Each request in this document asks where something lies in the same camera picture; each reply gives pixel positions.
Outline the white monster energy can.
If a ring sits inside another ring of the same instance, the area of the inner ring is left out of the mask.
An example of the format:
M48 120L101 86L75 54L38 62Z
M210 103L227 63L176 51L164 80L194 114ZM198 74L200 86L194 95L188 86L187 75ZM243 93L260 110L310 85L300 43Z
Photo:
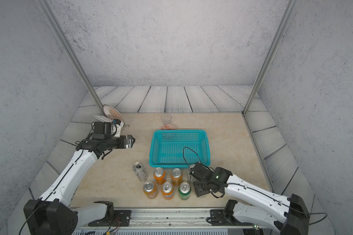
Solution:
M194 182L194 178L192 176L192 170L194 168L195 164L191 164L189 167L188 167L188 181L190 183L193 183Z

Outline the orange soda can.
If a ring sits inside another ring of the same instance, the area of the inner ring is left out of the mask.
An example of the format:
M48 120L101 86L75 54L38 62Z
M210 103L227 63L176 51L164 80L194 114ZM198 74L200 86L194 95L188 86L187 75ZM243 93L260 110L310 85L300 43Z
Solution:
M171 200L174 197L174 186L170 182L165 182L162 184L161 192L163 198L166 200Z
M153 181L145 182L143 186L143 192L148 199L155 199L158 195L156 183L154 183Z
M161 167L157 167L154 170L153 176L154 176L154 178L156 180L156 183L158 185L162 185L162 184L164 184L166 182L166 172Z
M182 183L183 174L181 169L175 168L171 171L171 182L174 186L179 186Z

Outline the teal plastic basket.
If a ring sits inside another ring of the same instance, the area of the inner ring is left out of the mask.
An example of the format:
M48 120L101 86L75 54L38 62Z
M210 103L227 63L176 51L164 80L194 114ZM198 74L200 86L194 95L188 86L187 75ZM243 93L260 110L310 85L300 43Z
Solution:
M154 132L149 154L151 167L187 168L197 162L211 164L209 140L204 130Z

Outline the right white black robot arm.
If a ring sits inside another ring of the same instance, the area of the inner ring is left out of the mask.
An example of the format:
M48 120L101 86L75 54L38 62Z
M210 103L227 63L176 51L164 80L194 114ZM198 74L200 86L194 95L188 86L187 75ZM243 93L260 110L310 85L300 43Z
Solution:
M270 228L281 235L307 235L310 213L303 199L295 194L285 196L266 191L246 182L222 167L211 170L196 162L189 171L198 186L198 194L221 193L235 200L227 202L224 218Z

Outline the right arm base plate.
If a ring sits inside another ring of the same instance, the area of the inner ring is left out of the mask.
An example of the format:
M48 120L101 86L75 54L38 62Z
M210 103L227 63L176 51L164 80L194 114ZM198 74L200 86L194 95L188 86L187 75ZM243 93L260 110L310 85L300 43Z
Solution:
M206 222L212 226L252 226L252 223L237 221L232 215L224 215L223 209L211 209Z

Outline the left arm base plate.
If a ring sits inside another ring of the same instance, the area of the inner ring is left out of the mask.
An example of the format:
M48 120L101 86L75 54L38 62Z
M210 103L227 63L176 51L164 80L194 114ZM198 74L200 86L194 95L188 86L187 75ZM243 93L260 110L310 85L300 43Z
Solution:
M88 224L89 227L128 227L131 210L113 210L107 212L103 219L95 220Z

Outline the green soda can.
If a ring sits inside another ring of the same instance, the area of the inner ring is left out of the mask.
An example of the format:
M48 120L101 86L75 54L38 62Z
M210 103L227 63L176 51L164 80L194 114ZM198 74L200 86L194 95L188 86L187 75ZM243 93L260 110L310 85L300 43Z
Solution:
M191 186L187 182L182 182L178 187L178 196L181 200L188 200L191 195Z

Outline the silver drink can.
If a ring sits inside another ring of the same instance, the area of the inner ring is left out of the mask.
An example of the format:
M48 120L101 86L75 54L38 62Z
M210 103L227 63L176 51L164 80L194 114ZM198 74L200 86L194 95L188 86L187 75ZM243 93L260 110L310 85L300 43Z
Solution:
M144 165L141 162L136 162L133 167L132 167L135 175L139 179L139 181L146 181L148 179L148 174L146 172L146 169L144 168Z

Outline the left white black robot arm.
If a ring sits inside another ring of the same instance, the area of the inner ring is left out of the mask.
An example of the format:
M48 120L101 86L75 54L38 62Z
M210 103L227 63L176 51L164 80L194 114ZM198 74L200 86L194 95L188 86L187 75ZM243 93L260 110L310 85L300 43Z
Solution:
M70 162L52 185L24 206L25 225L32 235L71 235L75 229L93 223L113 226L120 223L113 203L98 201L92 206L72 209L70 203L89 168L114 149L132 148L135 138L122 136L124 122L93 122L93 131L78 143Z

